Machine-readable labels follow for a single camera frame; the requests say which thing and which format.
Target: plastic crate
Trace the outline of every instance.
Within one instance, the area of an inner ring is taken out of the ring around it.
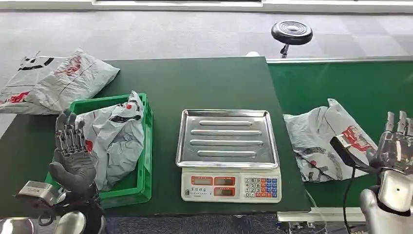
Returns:
[[[103,208],[126,206],[147,202],[150,200],[152,195],[151,173],[153,115],[148,103],[148,99],[146,98],[146,94],[139,94],[139,96],[145,107],[142,119],[142,127],[145,134],[145,147],[138,159],[135,170],[125,176],[121,181],[119,181],[109,192],[101,192],[99,194]],[[124,103],[128,100],[128,97],[129,95],[121,95],[74,101],[70,105],[70,110],[78,115],[103,107]],[[60,188],[60,185],[52,179],[50,173],[47,174],[45,182],[52,184],[57,188]]]

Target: electronic weighing scale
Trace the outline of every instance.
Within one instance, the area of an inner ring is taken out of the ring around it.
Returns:
[[[281,172],[270,114],[184,110],[176,165],[184,201],[277,203]]]

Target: stool seat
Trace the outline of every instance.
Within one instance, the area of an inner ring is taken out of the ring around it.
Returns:
[[[313,38],[313,30],[306,24],[284,20],[274,24],[271,28],[272,37],[288,45],[304,45]]]

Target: plastic bag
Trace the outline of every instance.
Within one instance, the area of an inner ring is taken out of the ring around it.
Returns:
[[[143,150],[143,103],[131,92],[128,102],[80,114],[76,124],[85,121],[86,147],[94,157],[95,183],[108,191],[133,171]]]
[[[89,99],[119,72],[103,61],[77,49],[29,92],[26,101],[62,112],[76,100]]]
[[[25,101],[37,82],[53,72],[65,60],[48,56],[24,58],[17,73],[0,92],[0,113],[5,114],[58,114],[44,106]]]
[[[367,149],[377,150],[373,140],[338,101],[328,99],[328,103],[328,108],[322,106],[299,116],[284,115],[303,181],[324,182],[351,177],[352,168],[344,164],[330,145],[334,136],[344,134],[352,143],[349,151],[366,164]],[[355,175],[365,174],[356,170]]]

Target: green table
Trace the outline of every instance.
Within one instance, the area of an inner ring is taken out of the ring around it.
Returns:
[[[413,58],[358,60],[206,58],[111,61],[118,77],[97,97],[148,94],[154,111],[153,192],[148,203],[107,210],[110,215],[247,214],[308,211],[285,126],[273,120],[282,169],[282,202],[277,205],[183,202],[178,187],[180,169],[174,164],[179,118],[185,108],[267,109],[301,114],[337,99],[359,125],[378,142],[386,112],[413,114]],[[45,177],[54,148],[54,116],[17,116],[0,140],[0,217],[27,215],[11,195],[25,181]],[[358,206],[359,192],[374,183],[371,176],[355,180],[348,205]],[[347,181],[306,183],[320,207],[341,207]]]
[[[284,59],[268,60],[282,112],[298,115],[334,98],[378,143],[387,112],[413,116],[413,58]],[[354,180],[348,207],[358,207],[360,192],[374,185],[375,177]],[[319,207],[342,207],[348,181],[305,183]]]
[[[96,97],[145,92],[153,110],[152,198],[108,209],[108,215],[252,214],[310,210],[264,58],[195,58],[110,61],[121,69]],[[175,165],[184,109],[259,109],[271,114],[282,171],[277,204],[184,202]],[[27,180],[43,181],[54,149],[56,116],[19,115],[0,140],[0,216],[29,215],[15,200]]]

